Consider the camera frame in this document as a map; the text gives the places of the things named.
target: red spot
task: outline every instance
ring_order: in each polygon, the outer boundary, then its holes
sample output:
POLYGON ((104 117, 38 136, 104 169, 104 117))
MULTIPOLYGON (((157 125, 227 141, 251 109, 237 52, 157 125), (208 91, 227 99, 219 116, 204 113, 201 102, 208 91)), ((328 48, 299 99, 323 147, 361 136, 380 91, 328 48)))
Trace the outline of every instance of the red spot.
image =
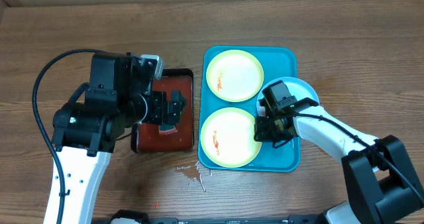
POLYGON ((218 143, 218 138, 217 138, 217 132, 216 131, 213 131, 212 138, 213 138, 213 145, 215 145, 215 148, 217 148, 217 155, 219 155, 219 149, 218 149, 219 143, 218 143))
POLYGON ((217 90, 219 91, 219 89, 223 88, 223 84, 221 83, 221 80, 223 79, 223 73, 221 72, 221 74, 218 77, 218 87, 217 90))

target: tray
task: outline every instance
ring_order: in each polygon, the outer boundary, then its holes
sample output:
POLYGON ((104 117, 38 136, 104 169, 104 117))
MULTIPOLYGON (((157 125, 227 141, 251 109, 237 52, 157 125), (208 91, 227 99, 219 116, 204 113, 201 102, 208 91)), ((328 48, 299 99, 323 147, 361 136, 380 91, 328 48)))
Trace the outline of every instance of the tray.
MULTIPOLYGON (((221 52, 231 49, 244 50, 255 56, 264 69, 264 83, 280 77, 297 77, 296 57, 292 51, 280 47, 260 47, 260 46, 214 46, 210 48, 203 62, 203 77, 201 86, 201 103, 199 116, 199 137, 200 131, 206 118, 213 112, 225 107, 237 107, 256 117, 256 98, 258 94, 247 101, 228 102, 218 98, 212 93, 206 82, 206 69, 209 62, 221 52)), ((265 171, 265 172, 291 172, 300 163, 300 138, 294 138, 281 148, 272 148, 272 143, 262 143, 262 148, 258 156, 249 164, 240 168, 224 168, 212 162, 204 153, 201 142, 197 149, 200 162, 211 169, 223 170, 243 170, 243 171, 265 171)))

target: cable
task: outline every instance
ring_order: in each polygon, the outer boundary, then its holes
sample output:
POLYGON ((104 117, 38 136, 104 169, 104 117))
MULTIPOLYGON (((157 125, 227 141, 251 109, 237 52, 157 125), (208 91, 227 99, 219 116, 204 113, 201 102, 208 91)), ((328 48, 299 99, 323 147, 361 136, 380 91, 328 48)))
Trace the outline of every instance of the cable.
POLYGON ((128 136, 131 136, 131 135, 132 135, 132 133, 133 133, 133 132, 131 132, 131 133, 129 133, 129 134, 126 134, 126 135, 124 135, 124 136, 121 136, 121 137, 117 138, 117 141, 118 141, 118 140, 121 140, 121 139, 125 139, 125 138, 127 138, 128 136))
POLYGON ((38 87, 41 82, 41 78, 43 75, 47 72, 47 70, 57 61, 60 59, 66 57, 70 54, 80 53, 80 52, 94 52, 94 53, 104 53, 104 51, 96 50, 96 49, 75 49, 71 51, 64 52, 63 54, 55 57, 53 60, 49 61, 45 67, 41 70, 39 73, 37 79, 35 80, 34 88, 32 90, 32 111, 34 112, 35 121, 37 122, 38 128, 40 129, 41 135, 44 138, 44 141, 46 141, 47 148, 49 149, 50 153, 52 154, 54 163, 56 164, 56 167, 58 169, 59 174, 59 183, 60 183, 60 201, 59 201, 59 212, 58 212, 58 219, 57 224, 61 224, 63 214, 64 214, 64 206, 65 206, 65 177, 64 177, 64 171, 62 169, 62 165, 60 164, 60 160, 58 155, 56 154, 56 151, 54 150, 54 147, 52 145, 52 142, 50 141, 50 138, 48 138, 46 129, 44 129, 44 126, 42 125, 40 114, 38 114, 38 107, 37 107, 37 91, 38 87))
POLYGON ((338 123, 336 123, 333 120, 330 120, 328 118, 325 118, 325 117, 322 117, 322 116, 318 116, 318 115, 300 114, 300 113, 296 113, 293 117, 297 117, 297 116, 298 117, 315 118, 315 119, 319 119, 321 121, 325 121, 327 123, 330 123, 330 124, 334 125, 336 128, 338 128, 339 130, 341 130, 343 133, 345 133, 346 135, 348 135, 350 138, 352 138, 353 140, 355 140, 356 142, 358 142, 358 143, 362 144, 363 146, 365 146, 366 148, 370 149, 375 155, 377 155, 381 160, 383 160, 389 166, 389 169, 390 170, 392 170, 393 172, 395 172, 409 186, 409 188, 411 188, 412 192, 418 197, 419 201, 421 202, 421 205, 424 205, 424 198, 419 194, 419 192, 411 184, 411 182, 389 160, 387 160, 384 157, 383 154, 381 154, 380 152, 378 152, 373 146, 367 144, 362 139, 358 138, 357 136, 355 136, 354 134, 352 134, 351 132, 349 132, 348 130, 346 130, 343 126, 339 125, 338 123))

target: yellow plate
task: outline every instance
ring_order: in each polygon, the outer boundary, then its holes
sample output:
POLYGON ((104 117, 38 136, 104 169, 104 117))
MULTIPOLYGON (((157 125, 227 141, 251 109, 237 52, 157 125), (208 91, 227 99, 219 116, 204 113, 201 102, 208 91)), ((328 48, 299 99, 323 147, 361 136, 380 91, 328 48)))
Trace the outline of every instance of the yellow plate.
POLYGON ((210 115, 201 132, 201 147, 214 163, 238 168, 258 155, 261 142, 253 139, 254 117, 239 108, 223 108, 210 115))
POLYGON ((209 89, 225 101, 252 98, 264 82, 264 70, 258 59, 242 50, 228 50, 214 57, 206 70, 209 89))

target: wooden table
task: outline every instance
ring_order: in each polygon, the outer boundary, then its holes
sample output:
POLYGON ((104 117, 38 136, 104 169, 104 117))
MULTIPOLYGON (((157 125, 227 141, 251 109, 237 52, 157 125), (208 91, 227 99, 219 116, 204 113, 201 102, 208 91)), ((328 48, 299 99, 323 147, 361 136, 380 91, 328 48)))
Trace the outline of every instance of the wooden table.
MULTIPOLYGON (((195 136, 203 55, 216 44, 284 46, 299 78, 329 113, 365 133, 393 134, 424 181, 424 0, 284 0, 6 9, 0 25, 0 222, 42 223, 52 159, 34 121, 31 91, 42 67, 74 48, 159 54, 195 74, 195 136)), ((54 112, 89 79, 91 54, 55 64, 38 93, 54 112)), ((283 217, 346 199, 341 167, 309 142, 289 174, 195 168, 190 153, 137 155, 117 143, 94 216, 118 209, 151 217, 283 217), (176 170, 177 167, 190 169, 176 170)), ((420 223, 424 211, 404 219, 420 223)))

